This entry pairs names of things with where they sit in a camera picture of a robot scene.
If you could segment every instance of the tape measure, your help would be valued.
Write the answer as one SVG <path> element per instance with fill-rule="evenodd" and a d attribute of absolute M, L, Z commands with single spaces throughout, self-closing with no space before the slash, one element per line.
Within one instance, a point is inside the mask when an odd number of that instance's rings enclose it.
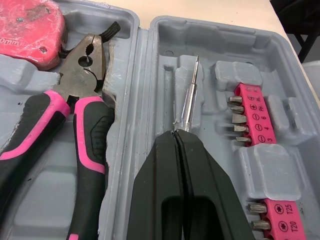
<path fill-rule="evenodd" d="M 50 0 L 0 0 L 0 54 L 25 59 L 39 70 L 59 62 L 67 41 L 65 19 Z"/>

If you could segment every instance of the pink and black handle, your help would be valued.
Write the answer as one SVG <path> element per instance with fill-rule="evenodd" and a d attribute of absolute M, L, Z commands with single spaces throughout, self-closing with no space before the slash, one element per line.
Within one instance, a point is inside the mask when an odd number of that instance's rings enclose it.
<path fill-rule="evenodd" d="M 25 102 L 20 122 L 0 154 L 0 224 L 18 186 L 69 113 L 65 100 L 53 90 Z"/>
<path fill-rule="evenodd" d="M 98 239 L 99 213 L 105 195 L 108 165 L 107 133 L 115 110 L 98 96 L 75 104 L 73 129 L 77 159 L 77 191 L 67 240 Z"/>

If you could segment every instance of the phillips bit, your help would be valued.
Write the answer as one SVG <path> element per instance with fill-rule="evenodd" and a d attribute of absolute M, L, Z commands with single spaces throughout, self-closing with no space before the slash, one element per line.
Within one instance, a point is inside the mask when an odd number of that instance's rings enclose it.
<path fill-rule="evenodd" d="M 239 133 L 248 133 L 249 128 L 247 126 L 234 125 L 234 131 Z"/>
<path fill-rule="evenodd" d="M 254 230 L 270 230 L 271 229 L 270 222 L 265 220 L 252 221 L 251 224 Z"/>
<path fill-rule="evenodd" d="M 232 123 L 233 124 L 245 124 L 247 122 L 247 117 L 240 114 L 232 114 Z"/>
<path fill-rule="evenodd" d="M 236 139 L 238 142 L 241 142 L 241 143 L 248 143 L 248 144 L 251 143 L 251 138 L 249 138 L 249 137 L 237 136 L 237 137 L 235 137 L 235 139 Z"/>
<path fill-rule="evenodd" d="M 235 114 L 243 114 L 245 112 L 245 108 L 243 106 L 232 106 L 230 109 Z"/>
<path fill-rule="evenodd" d="M 242 104 L 242 96 L 231 96 L 228 99 L 228 104 L 232 105 L 241 105 Z"/>
<path fill-rule="evenodd" d="M 248 208 L 251 213 L 264 214 L 267 212 L 267 206 L 263 203 L 251 203 Z"/>

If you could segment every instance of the gray plastic tray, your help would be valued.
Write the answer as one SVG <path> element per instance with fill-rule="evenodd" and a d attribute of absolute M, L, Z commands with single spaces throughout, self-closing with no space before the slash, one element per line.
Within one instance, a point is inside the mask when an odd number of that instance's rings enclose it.
<path fill-rule="evenodd" d="M 192 132 L 230 176 L 248 221 L 257 199 L 296 201 L 308 240 L 320 239 L 320 110 L 289 43 L 276 33 L 161 16 L 139 28 L 129 10 L 59 0 L 68 26 L 67 49 L 113 21 L 121 31 L 104 44 L 110 58 L 102 97 L 116 99 L 107 135 L 108 188 L 100 210 L 99 240 L 125 240 L 135 176 L 154 140 L 181 122 L 195 56 L 200 56 Z M 31 64 L 0 56 L 0 146 L 18 123 L 30 95 L 59 81 Z M 8 66 L 20 70 L 12 75 Z M 244 147 L 231 131 L 227 99 L 239 83 L 262 87 L 278 144 Z M 11 205 L 0 240 L 62 240 L 76 193 L 72 116 L 29 173 Z M 261 232 L 254 232 L 262 237 Z"/>

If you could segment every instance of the table surface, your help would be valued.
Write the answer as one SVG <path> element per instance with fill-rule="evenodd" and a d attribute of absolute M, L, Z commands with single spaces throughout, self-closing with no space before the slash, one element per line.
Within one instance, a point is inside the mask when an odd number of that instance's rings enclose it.
<path fill-rule="evenodd" d="M 268 30 L 283 36 L 291 45 L 270 0 L 92 0 L 136 13 L 140 27 L 148 29 L 158 16 L 174 16 Z M 291 48 L 298 59 L 294 48 Z M 305 79 L 320 108 L 320 101 L 303 67 Z"/>

